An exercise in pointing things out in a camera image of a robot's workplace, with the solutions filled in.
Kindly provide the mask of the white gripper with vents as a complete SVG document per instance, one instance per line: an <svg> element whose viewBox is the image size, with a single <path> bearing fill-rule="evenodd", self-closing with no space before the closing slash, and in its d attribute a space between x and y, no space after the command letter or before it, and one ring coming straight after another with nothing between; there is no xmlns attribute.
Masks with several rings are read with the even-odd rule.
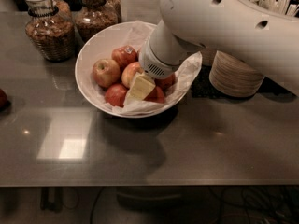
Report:
<svg viewBox="0 0 299 224"><path fill-rule="evenodd" d="M154 78L163 79L175 73L187 57L187 52L172 41L149 38L142 46L139 62L145 73L136 73L124 104L143 101L156 87Z"/></svg>

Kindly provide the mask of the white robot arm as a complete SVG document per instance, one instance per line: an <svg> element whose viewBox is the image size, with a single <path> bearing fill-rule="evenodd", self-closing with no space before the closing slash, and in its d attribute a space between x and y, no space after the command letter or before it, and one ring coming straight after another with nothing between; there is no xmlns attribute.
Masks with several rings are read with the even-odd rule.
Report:
<svg viewBox="0 0 299 224"><path fill-rule="evenodd" d="M212 48L254 67L299 94L299 20L249 0L121 0L123 17L158 23L145 46L145 63L178 65L191 52Z"/></svg>

